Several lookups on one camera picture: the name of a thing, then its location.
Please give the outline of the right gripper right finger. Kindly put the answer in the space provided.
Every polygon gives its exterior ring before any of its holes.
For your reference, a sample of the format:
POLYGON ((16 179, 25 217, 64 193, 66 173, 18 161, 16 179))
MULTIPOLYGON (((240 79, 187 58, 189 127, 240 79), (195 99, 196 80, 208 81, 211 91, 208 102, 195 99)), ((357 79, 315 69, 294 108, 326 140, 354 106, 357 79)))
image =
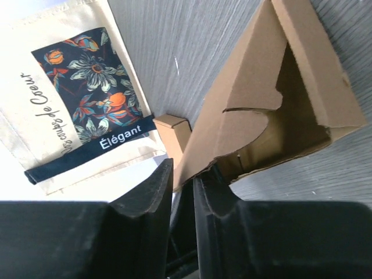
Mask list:
POLYGON ((370 278, 371 209, 357 202, 245 201, 193 180, 201 278, 370 278))

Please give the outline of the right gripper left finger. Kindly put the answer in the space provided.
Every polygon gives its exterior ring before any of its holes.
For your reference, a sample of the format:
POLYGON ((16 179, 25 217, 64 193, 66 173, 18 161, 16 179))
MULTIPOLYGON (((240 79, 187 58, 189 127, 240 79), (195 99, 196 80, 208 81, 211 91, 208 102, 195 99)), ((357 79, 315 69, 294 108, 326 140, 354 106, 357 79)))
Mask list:
POLYGON ((1 202, 2 278, 164 278, 173 187, 165 159, 113 202, 1 202))

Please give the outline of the brown cardboard box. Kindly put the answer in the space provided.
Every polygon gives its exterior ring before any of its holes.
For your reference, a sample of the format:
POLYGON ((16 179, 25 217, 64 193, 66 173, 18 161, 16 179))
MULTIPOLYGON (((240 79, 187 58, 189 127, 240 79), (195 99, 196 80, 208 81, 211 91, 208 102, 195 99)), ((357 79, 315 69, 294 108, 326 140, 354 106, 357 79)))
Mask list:
POLYGON ((174 167, 181 162, 191 128, 187 119, 172 115, 162 115, 153 119, 169 158, 173 158, 174 167))

